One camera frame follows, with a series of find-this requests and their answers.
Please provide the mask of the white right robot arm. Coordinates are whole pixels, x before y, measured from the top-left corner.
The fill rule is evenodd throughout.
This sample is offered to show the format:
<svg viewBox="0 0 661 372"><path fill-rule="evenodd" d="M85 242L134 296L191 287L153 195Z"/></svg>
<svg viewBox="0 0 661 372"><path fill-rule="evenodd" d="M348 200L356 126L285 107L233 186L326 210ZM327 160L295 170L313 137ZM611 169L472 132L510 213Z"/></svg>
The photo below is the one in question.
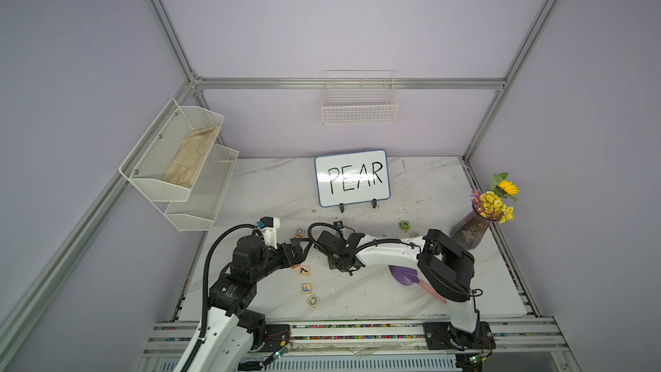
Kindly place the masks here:
<svg viewBox="0 0 661 372"><path fill-rule="evenodd" d="M480 312L471 288L475 258L442 231L430 229L425 236L409 239L376 238L358 232L344 238L329 231L316 238L309 234L308 238L340 272L353 273L369 266L413 271L447 301L450 332L457 339L477 337Z"/></svg>

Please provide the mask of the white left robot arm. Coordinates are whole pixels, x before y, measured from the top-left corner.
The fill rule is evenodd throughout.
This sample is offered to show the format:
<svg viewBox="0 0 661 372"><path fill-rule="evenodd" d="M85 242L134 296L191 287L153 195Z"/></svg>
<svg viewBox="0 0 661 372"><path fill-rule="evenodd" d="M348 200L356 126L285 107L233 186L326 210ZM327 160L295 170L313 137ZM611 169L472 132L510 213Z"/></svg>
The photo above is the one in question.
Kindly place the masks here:
<svg viewBox="0 0 661 372"><path fill-rule="evenodd" d="M204 259L201 289L201 321L176 366L177 371L263 371L287 353L290 344L281 339L264 360L243 360L249 351L267 340L265 315L249 309L258 282L280 269L292 268L306 258L302 247L278 243L280 220L263 217L255 224L240 224L215 239ZM232 252L232 259L214 284L209 283L213 255L230 234L248 229Z"/></svg>

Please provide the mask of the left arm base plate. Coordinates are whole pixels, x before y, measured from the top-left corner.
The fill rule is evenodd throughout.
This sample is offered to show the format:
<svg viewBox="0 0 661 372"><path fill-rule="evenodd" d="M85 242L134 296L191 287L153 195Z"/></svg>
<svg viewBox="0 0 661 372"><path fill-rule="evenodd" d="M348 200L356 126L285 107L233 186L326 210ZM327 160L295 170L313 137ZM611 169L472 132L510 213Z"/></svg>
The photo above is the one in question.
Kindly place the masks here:
<svg viewBox="0 0 661 372"><path fill-rule="evenodd" d="M265 327L263 345L259 351L261 353L272 353L282 347L283 343L291 339L291 326L288 324L270 324Z"/></svg>

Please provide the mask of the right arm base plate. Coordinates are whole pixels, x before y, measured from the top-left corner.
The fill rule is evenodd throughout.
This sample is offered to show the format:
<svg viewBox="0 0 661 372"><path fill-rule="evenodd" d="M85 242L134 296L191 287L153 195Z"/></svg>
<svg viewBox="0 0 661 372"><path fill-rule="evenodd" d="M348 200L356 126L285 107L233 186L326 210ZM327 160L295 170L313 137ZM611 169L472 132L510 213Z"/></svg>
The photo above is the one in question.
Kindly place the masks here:
<svg viewBox="0 0 661 372"><path fill-rule="evenodd" d="M429 350L487 351L496 347L487 322L479 321L474 332L465 332L450 322L423 323L423 335Z"/></svg>

